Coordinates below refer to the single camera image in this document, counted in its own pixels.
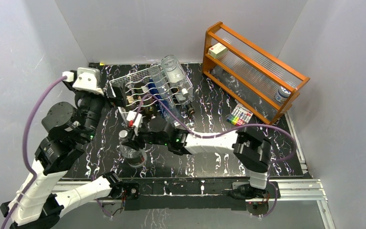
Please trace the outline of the clear round bottle white cap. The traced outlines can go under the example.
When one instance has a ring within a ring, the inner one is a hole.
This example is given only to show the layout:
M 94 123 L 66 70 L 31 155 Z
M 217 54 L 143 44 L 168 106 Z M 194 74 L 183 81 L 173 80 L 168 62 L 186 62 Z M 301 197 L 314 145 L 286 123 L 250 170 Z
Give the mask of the clear round bottle white cap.
M 146 164 L 147 154 L 143 149 L 135 150 L 129 146 L 123 145 L 123 143 L 127 140 L 127 134 L 128 132 L 126 130 L 121 130 L 119 132 L 121 155 L 131 167 L 142 167 Z

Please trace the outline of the clear glass bottle silver cap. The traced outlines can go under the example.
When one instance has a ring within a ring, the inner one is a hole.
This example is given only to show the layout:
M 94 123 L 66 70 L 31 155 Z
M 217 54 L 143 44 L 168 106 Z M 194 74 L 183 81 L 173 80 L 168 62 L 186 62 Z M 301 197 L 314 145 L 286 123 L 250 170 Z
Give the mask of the clear glass bottle silver cap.
M 193 85 L 182 65 L 174 55 L 167 55 L 161 60 L 161 67 L 168 78 L 170 88 L 181 105 L 193 101 Z

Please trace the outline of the dark green wine bottle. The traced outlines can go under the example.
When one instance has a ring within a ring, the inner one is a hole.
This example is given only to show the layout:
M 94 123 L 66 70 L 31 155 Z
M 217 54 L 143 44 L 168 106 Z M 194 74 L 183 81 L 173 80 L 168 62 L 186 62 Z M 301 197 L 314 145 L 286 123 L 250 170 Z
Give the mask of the dark green wine bottle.
M 130 91 L 129 88 L 125 87 L 125 92 L 126 92 L 126 100 L 127 100 L 127 105 L 126 105 L 125 109 L 128 111 L 132 111 L 137 107 L 137 105 L 135 103 L 135 98 L 133 97 L 132 91 Z

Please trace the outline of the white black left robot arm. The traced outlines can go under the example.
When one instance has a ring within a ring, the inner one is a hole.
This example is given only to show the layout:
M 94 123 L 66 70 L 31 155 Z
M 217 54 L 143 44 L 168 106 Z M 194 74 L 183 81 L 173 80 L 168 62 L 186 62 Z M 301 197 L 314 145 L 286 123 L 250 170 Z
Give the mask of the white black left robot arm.
M 75 91 L 75 103 L 53 105 L 42 120 L 48 132 L 35 152 L 26 181 L 14 200 L 1 204 L 11 229 L 50 229 L 70 211 L 99 198 L 120 198 L 124 184 L 114 172 L 69 191 L 54 194 L 57 182 L 83 154 L 83 146 L 94 139 L 102 110 L 124 104 L 126 99 L 107 94 Z

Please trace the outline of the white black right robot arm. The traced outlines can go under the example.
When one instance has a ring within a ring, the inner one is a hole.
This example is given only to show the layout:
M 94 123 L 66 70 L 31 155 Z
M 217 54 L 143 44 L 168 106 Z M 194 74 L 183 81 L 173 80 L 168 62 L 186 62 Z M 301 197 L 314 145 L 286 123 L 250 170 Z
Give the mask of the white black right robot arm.
M 175 155 L 221 153 L 237 157 L 249 170 L 249 183 L 230 191 L 236 199 L 260 198 L 268 191 L 268 169 L 271 160 L 271 142 L 251 127 L 236 128 L 214 135 L 174 127 L 170 123 L 154 129 L 131 126 L 120 132 L 121 144 L 141 150 L 146 144 L 163 145 Z

